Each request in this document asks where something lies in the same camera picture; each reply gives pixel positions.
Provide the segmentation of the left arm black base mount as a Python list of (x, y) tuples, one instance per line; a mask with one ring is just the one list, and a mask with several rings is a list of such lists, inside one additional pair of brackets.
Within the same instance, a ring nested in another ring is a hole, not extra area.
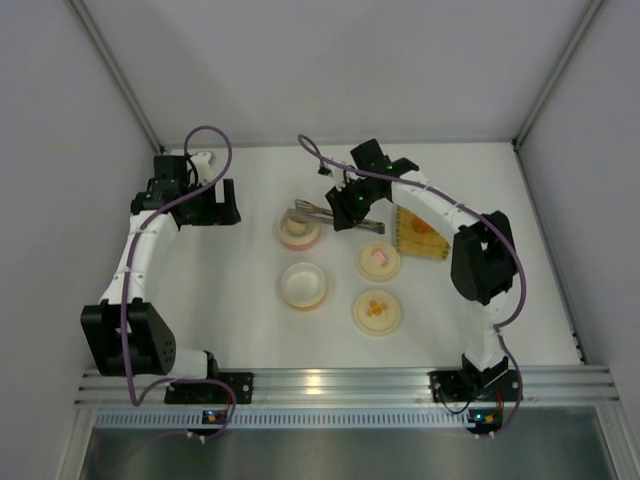
[(254, 374), (222, 372), (215, 379), (186, 380), (170, 383), (165, 390), (168, 405), (239, 405), (252, 403)]

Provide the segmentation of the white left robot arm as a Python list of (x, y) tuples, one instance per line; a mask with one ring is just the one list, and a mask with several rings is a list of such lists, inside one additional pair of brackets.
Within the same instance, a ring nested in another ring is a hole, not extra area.
[(81, 313), (81, 326), (103, 376), (153, 375), (216, 379), (219, 368), (206, 350), (178, 346), (154, 307), (169, 248), (184, 226), (231, 226), (240, 222), (234, 183), (222, 182), (223, 199), (206, 186), (215, 156), (160, 155), (144, 191), (131, 203), (129, 232), (116, 272), (95, 305)]

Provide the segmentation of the orange fried food piece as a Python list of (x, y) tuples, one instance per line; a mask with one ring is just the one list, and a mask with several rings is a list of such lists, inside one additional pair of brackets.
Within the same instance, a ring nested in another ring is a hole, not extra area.
[(423, 221), (421, 218), (416, 217), (412, 220), (413, 231), (417, 234), (428, 234), (434, 231), (433, 227)]

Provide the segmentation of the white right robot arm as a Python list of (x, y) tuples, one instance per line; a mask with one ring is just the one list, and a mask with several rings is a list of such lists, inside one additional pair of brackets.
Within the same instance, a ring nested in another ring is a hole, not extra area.
[(472, 212), (433, 186), (411, 160), (390, 160), (376, 140), (352, 149), (351, 157), (350, 165), (319, 159), (319, 174), (334, 181), (326, 199), (335, 230), (363, 222), (375, 202), (387, 200), (447, 241), (450, 279), (467, 303), (459, 321), (463, 352), (457, 376), (469, 394), (480, 396), (509, 368), (496, 333), (500, 302), (519, 272), (508, 218), (500, 211)]

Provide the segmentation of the metal tongs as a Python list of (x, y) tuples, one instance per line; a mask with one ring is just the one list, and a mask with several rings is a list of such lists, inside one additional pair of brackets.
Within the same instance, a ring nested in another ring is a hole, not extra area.
[(384, 235), (386, 233), (386, 226), (383, 222), (376, 222), (367, 219), (356, 222), (340, 218), (336, 219), (331, 210), (319, 207), (309, 201), (302, 199), (296, 199), (294, 201), (294, 207), (289, 208), (287, 210), (287, 214), (295, 221), (314, 221), (331, 225), (335, 231), (361, 229), (373, 232), (378, 235)]

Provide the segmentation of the white steamed bun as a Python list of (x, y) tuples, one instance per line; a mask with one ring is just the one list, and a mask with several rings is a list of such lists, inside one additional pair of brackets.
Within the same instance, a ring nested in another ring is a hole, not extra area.
[(299, 237), (306, 234), (308, 223), (287, 216), (285, 218), (284, 228), (289, 235)]

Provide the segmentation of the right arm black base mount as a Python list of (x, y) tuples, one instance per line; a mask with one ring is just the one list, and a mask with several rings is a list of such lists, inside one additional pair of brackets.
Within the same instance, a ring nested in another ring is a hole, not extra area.
[(498, 394), (501, 394), (504, 401), (514, 402), (520, 385), (514, 370), (506, 371), (487, 384), (478, 376), (462, 369), (435, 370), (428, 376), (434, 401), (446, 404), (468, 401), (495, 403)]

